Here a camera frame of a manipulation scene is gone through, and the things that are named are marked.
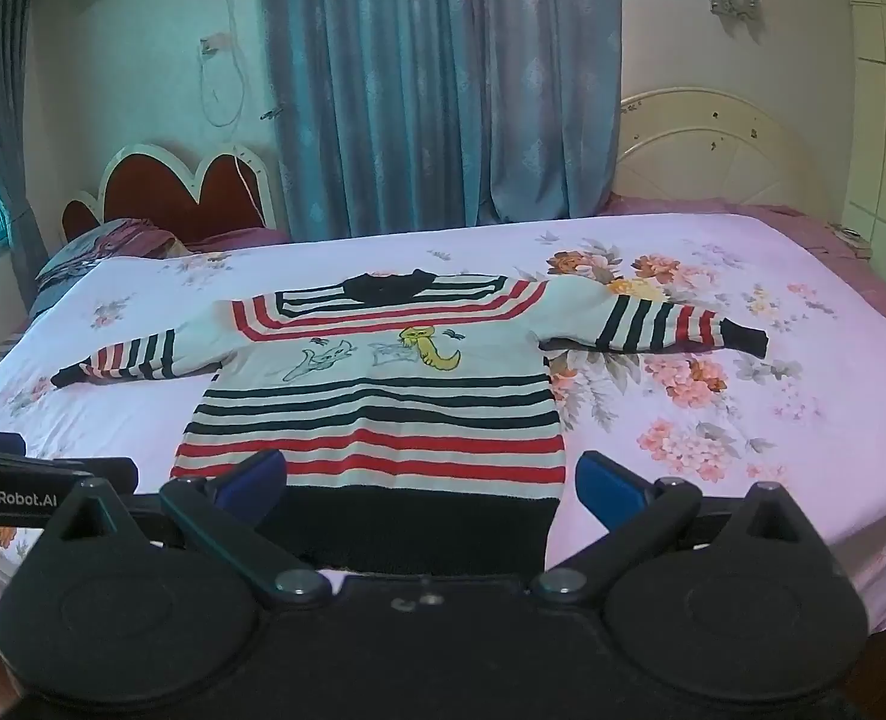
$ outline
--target sweater sleeve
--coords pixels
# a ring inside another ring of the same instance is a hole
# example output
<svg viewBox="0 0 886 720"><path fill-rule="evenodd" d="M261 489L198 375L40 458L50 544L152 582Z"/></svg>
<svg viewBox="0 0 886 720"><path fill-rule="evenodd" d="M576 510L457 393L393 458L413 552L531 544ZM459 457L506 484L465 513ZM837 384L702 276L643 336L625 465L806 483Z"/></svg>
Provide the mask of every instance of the sweater sleeve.
<svg viewBox="0 0 886 720"><path fill-rule="evenodd" d="M531 325L541 341L569 338L600 351L660 351L691 341L762 359L769 341L762 330L730 322L713 311L617 295L583 276L550 279L533 309Z"/></svg>
<svg viewBox="0 0 886 720"><path fill-rule="evenodd" d="M52 377L58 388L97 379L173 379L222 362L248 343L228 301L216 302L179 327L104 346Z"/></svg>

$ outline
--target pink bed sheet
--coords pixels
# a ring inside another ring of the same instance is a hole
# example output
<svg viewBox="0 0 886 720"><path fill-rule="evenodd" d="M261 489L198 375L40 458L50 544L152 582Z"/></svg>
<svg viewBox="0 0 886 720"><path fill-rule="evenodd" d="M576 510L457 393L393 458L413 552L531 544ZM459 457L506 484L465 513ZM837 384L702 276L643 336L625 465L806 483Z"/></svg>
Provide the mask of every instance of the pink bed sheet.
<svg viewBox="0 0 886 720"><path fill-rule="evenodd" d="M681 213L739 214L761 220L816 257L886 317L886 282L873 273L869 263L857 259L823 221L785 205L738 205L724 199L650 200L613 196L600 215Z"/></svg>

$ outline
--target metal screw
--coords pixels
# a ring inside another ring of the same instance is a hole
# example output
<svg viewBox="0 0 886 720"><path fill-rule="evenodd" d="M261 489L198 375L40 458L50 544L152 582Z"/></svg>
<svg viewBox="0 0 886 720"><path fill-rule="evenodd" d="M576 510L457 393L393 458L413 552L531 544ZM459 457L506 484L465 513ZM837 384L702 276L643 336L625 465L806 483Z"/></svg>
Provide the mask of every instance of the metal screw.
<svg viewBox="0 0 886 720"><path fill-rule="evenodd" d="M553 595L577 592L583 589L585 581L585 576L575 568L550 568L537 579L540 588Z"/></svg>
<svg viewBox="0 0 886 720"><path fill-rule="evenodd" d="M308 568L293 568L276 576L276 589L297 598L316 595L326 584L325 577Z"/></svg>

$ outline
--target red headboard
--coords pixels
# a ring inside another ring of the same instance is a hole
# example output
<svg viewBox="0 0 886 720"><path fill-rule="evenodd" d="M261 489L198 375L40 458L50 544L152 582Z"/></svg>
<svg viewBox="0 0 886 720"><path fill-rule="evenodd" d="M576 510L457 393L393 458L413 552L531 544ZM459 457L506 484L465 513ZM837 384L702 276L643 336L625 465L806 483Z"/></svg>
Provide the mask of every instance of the red headboard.
<svg viewBox="0 0 886 720"><path fill-rule="evenodd" d="M104 221L146 218L193 244L247 227L275 227L262 161L241 146L223 149L195 173L159 146L132 146L116 154L99 198L81 194L62 212L71 241Z"/></svg>

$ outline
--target headboard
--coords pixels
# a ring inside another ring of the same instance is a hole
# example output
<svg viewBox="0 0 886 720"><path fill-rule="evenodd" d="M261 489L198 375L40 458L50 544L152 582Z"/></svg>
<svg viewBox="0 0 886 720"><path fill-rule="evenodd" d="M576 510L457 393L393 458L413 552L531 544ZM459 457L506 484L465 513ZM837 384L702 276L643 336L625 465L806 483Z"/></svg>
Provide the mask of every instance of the headboard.
<svg viewBox="0 0 886 720"><path fill-rule="evenodd" d="M809 149L753 103L710 89L660 89L623 100L612 190L646 199L788 205L828 218Z"/></svg>
<svg viewBox="0 0 886 720"><path fill-rule="evenodd" d="M182 242L276 228L266 167L244 146L223 146L196 172L161 146L123 148L106 167L98 196L81 191L62 211L64 242L115 218L146 218Z"/></svg>

